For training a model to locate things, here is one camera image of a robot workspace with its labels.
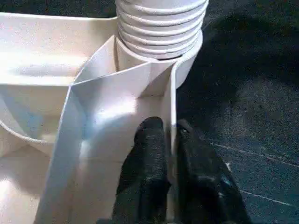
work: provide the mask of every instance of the white plastic partition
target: white plastic partition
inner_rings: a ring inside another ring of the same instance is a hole
[[[5,214],[0,223],[33,223],[35,214],[36,224],[107,221],[138,125],[149,116],[160,116],[173,147],[175,89],[189,72],[202,33],[183,56],[159,61],[130,51],[115,35],[116,18],[0,14],[0,21],[10,24],[12,35],[0,28],[0,54],[34,55],[17,68],[12,58],[9,68],[2,64],[0,153],[6,155],[0,167],[7,168],[0,170],[0,185],[7,185],[8,194],[5,200],[0,195],[0,205],[11,203],[0,206]],[[21,77],[20,83],[15,77]],[[13,166],[10,170],[14,160],[23,172]],[[39,171],[26,171],[26,162]],[[171,161],[169,166],[172,181]],[[30,178],[41,180],[32,182],[37,193],[17,187]],[[18,201],[30,207],[15,206]],[[26,211],[31,215],[23,219]],[[170,196],[168,219],[173,217]]]

